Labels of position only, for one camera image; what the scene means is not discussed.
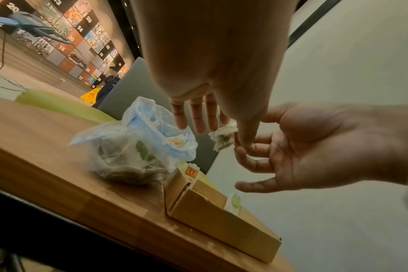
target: wood grain surface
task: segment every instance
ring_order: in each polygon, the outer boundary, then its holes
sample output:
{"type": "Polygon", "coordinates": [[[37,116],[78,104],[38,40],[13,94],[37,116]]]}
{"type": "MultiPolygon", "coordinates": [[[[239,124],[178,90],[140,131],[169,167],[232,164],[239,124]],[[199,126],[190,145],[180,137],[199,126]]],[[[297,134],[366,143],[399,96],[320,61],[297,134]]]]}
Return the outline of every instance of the wood grain surface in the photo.
{"type": "Polygon", "coordinates": [[[67,145],[96,123],[0,99],[0,189],[187,271],[293,271],[169,218],[162,184],[130,186],[82,169],[67,145]]]}

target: checkered wall display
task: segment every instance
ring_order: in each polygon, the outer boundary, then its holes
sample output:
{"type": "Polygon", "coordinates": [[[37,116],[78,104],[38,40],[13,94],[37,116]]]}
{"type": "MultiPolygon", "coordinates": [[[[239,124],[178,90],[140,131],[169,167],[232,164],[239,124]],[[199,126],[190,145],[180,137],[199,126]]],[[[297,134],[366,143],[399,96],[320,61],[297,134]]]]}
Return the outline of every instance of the checkered wall display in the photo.
{"type": "Polygon", "coordinates": [[[126,74],[128,67],[86,0],[38,2],[35,9],[26,0],[3,0],[0,16],[8,17],[17,11],[31,13],[59,31],[71,44],[36,38],[12,26],[0,25],[0,29],[90,88],[108,76],[110,66],[116,67],[119,77],[126,74]]]}

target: black wire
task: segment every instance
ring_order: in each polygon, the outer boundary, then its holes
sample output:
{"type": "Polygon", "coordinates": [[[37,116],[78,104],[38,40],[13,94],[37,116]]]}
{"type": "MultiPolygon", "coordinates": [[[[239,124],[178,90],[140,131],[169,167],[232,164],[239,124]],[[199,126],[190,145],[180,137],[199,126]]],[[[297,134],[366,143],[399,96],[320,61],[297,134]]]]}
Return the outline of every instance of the black wire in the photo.
{"type": "MultiPolygon", "coordinates": [[[[6,44],[6,41],[7,41],[7,33],[4,32],[4,38],[2,40],[2,58],[1,58],[0,71],[5,66],[5,44],[6,44]]],[[[0,88],[10,90],[10,91],[26,91],[26,88],[23,87],[22,85],[20,85],[18,82],[12,82],[12,80],[10,80],[9,78],[4,77],[3,75],[0,75],[0,78],[8,81],[9,83],[11,83],[12,85],[14,85],[14,86],[16,86],[18,88],[21,88],[21,90],[10,89],[10,88],[6,88],[4,86],[0,86],[0,88]]]]}

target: person in dark clothing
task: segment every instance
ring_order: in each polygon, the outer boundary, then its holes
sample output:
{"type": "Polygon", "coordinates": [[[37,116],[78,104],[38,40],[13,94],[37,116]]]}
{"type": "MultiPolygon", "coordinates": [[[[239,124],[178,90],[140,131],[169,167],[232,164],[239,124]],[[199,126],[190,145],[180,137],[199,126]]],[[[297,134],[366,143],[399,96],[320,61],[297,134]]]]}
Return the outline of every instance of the person in dark clothing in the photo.
{"type": "Polygon", "coordinates": [[[99,87],[102,88],[96,95],[96,102],[95,104],[92,105],[92,107],[98,108],[98,106],[101,105],[104,98],[111,92],[114,86],[119,82],[120,78],[117,76],[117,72],[114,68],[115,68],[114,66],[111,66],[109,68],[110,75],[103,82],[101,82],[100,85],[98,85],[99,87]]]}

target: yellow caution sign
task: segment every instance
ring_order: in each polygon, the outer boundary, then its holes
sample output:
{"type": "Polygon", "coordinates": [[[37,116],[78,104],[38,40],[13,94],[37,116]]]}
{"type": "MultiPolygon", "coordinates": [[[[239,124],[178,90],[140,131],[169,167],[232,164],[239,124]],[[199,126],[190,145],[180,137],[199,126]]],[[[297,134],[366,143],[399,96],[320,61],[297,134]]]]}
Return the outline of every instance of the yellow caution sign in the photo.
{"type": "Polygon", "coordinates": [[[101,90],[101,88],[95,88],[88,92],[85,95],[80,96],[81,99],[83,99],[86,103],[88,104],[95,104],[96,103],[96,95],[98,92],[101,90]]]}

